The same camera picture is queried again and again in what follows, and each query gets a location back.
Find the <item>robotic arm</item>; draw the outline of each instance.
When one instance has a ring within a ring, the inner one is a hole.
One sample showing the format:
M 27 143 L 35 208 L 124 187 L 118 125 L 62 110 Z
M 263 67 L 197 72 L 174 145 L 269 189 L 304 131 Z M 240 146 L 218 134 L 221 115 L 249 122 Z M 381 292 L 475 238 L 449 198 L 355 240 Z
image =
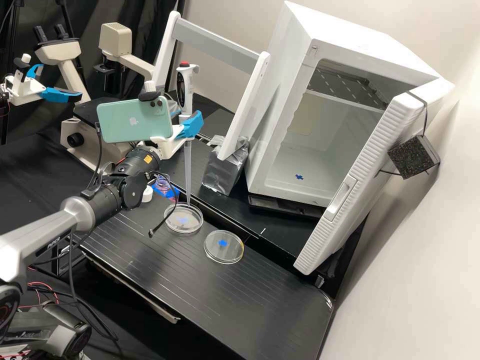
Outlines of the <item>robotic arm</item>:
M 121 209 L 138 207 L 150 172 L 158 170 L 159 164 L 153 148 L 136 147 L 111 174 L 102 177 L 96 189 L 68 197 L 60 211 L 0 235 L 0 355 L 3 345 L 25 343 L 30 350 L 59 357 L 76 356 L 83 349 L 92 332 L 90 326 L 61 307 L 46 303 L 36 311 L 17 312 L 20 295 L 27 291 L 27 266 L 35 262 L 38 250 L 59 235 L 89 232 Z M 29 334 L 47 339 L 30 343 Z

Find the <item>white bottle cap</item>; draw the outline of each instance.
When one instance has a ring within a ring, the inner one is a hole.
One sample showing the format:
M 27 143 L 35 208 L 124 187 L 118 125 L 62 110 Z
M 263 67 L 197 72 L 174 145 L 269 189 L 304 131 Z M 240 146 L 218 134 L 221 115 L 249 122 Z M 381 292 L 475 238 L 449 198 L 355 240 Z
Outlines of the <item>white bottle cap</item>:
M 154 190 L 150 185 L 147 185 L 145 190 L 143 191 L 143 195 L 141 197 L 141 202 L 142 203 L 149 203 L 152 201 L 152 197 L 154 195 Z
M 24 54 L 21 56 L 21 60 L 22 60 L 24 63 L 30 64 L 30 60 L 32 60 L 32 57 L 31 57 L 29 54 L 24 53 Z

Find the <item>small bottle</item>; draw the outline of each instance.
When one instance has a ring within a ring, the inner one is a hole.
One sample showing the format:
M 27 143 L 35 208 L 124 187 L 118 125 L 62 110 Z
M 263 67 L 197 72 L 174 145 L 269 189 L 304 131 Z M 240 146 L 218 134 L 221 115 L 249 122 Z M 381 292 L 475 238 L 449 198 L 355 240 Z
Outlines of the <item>small bottle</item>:
M 172 185 L 173 189 L 170 188 L 169 181 L 170 177 L 165 175 L 166 178 L 162 175 L 156 177 L 155 183 L 151 186 L 153 190 L 162 195 L 164 198 L 169 199 L 172 203 L 175 202 L 175 196 L 179 195 L 179 191 L 175 186 Z

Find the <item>open incubator door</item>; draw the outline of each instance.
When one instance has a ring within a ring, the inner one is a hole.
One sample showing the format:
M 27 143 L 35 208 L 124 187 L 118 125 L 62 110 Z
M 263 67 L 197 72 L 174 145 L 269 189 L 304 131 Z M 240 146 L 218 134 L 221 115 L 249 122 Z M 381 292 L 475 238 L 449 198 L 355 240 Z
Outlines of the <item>open incubator door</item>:
M 294 264 L 310 274 L 372 208 L 390 177 L 379 170 L 394 170 L 387 151 L 421 130 L 425 106 L 406 92 L 431 121 L 453 85 L 390 36 L 288 1 L 267 51 L 249 116 L 223 146 L 250 139 L 250 193 L 326 207 Z

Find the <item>pipette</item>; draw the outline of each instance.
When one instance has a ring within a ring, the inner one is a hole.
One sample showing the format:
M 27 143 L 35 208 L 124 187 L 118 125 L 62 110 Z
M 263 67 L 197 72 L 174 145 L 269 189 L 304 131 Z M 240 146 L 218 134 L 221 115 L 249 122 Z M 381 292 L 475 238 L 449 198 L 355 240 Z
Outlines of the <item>pipette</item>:
M 183 124 L 192 116 L 192 99 L 194 95 L 192 80 L 193 73 L 199 72 L 199 66 L 190 64 L 188 61 L 182 61 L 176 68 L 176 71 L 176 96 L 181 109 L 178 121 L 180 124 Z M 187 139 L 183 144 L 183 151 L 185 153 L 185 191 L 188 207 L 190 207 L 190 195 L 192 191 L 192 140 L 193 138 Z
M 185 152 L 185 192 L 186 204 L 190 207 L 190 195 L 192 193 L 192 141 L 187 140 L 183 144 Z

